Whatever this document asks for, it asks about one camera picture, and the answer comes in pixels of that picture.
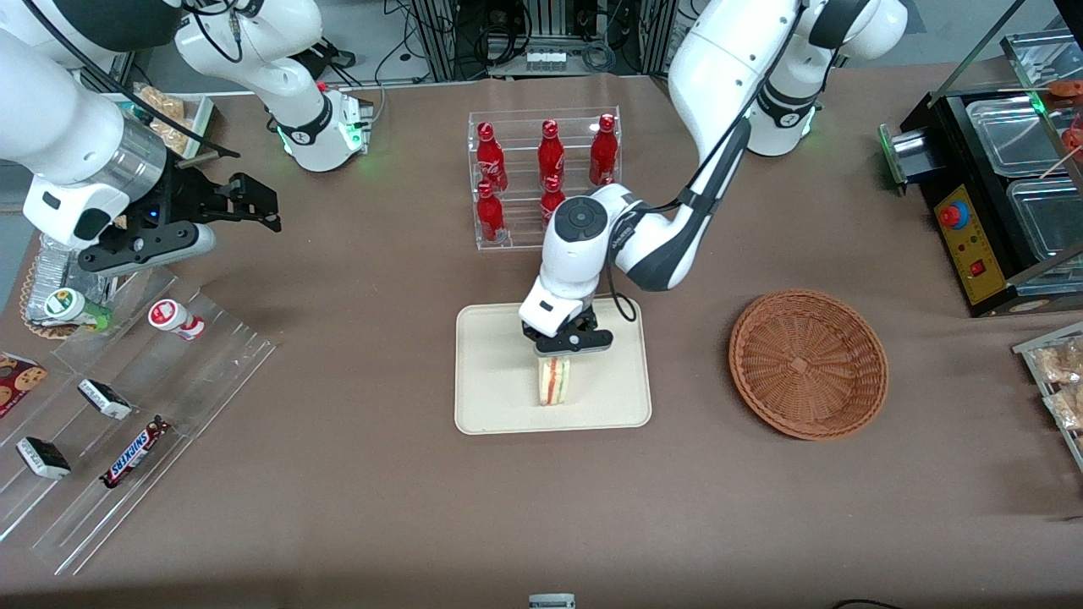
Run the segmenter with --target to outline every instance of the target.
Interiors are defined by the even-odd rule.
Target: cracker package
[[[1069,430],[1083,429],[1080,426],[1079,403],[1074,391],[1061,389],[1044,400],[1061,427]]]
[[[1034,360],[1034,367],[1038,368],[1038,376],[1046,383],[1079,383],[1080,373],[1072,372],[1067,367],[1066,355],[1058,347],[1040,347],[1030,350],[1030,357]]]

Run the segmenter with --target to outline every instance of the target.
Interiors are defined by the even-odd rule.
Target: brown wicker basket
[[[748,406],[783,433],[835,440],[879,413],[887,358],[845,302],[806,289],[760,297],[730,336],[730,372]]]

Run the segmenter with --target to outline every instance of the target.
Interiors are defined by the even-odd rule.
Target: brown table
[[[208,173],[277,190],[285,231],[219,224],[218,250],[175,270],[279,349],[83,573],[50,575],[16,530],[0,606],[1080,607],[1080,472],[1009,351],[1079,315],[967,319],[922,199],[884,180],[876,126],[947,72],[836,73],[796,152],[745,160],[684,283],[634,294],[651,422],[527,436],[453,422],[456,313],[518,301],[539,261],[474,247],[467,114],[619,104],[625,183],[662,203],[695,166],[664,93],[394,90],[371,153],[328,174],[282,154],[255,98],[218,99],[245,157]],[[845,299],[887,350],[887,403],[850,439],[782,437],[730,380],[738,314],[797,286]],[[16,310],[4,348],[52,349]]]

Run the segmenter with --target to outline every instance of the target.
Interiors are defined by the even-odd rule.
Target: red bottle
[[[504,148],[493,135],[493,125],[482,122],[478,126],[478,167],[483,180],[488,180],[496,190],[508,190],[508,170],[504,166]]]
[[[603,114],[598,119],[598,133],[590,144],[590,183],[596,186],[612,184],[616,179],[616,152],[619,144],[613,127],[616,118],[612,114]]]
[[[482,180],[478,184],[478,221],[481,236],[488,243],[500,243],[508,236],[504,228],[504,208],[500,199],[493,194],[493,184]]]
[[[544,183],[549,176],[558,176],[564,181],[564,144],[557,134],[557,121],[547,119],[542,124],[542,145],[538,146],[538,180]]]
[[[552,219],[553,212],[557,211],[557,206],[564,203],[564,193],[560,192],[560,176],[546,176],[542,186],[545,190],[542,193],[542,228],[547,229],[549,228],[549,220]]]

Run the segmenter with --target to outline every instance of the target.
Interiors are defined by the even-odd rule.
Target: wooden skewer
[[[1053,167],[1046,169],[1045,173],[1042,173],[1042,176],[1039,178],[1039,180],[1044,180],[1046,176],[1048,176],[1049,173],[1053,173],[1054,171],[1056,171],[1058,167],[1060,167],[1061,165],[1064,165],[1065,161],[1067,161],[1069,158],[1071,158],[1073,154],[1075,154],[1075,153],[1078,153],[1080,151],[1083,151],[1083,144],[1080,144],[1080,145],[1075,146],[1074,148],[1072,148],[1072,151],[1070,153],[1066,154],[1064,156],[1064,158],[1061,158],[1060,160],[1058,160],[1056,165],[1054,165]]]

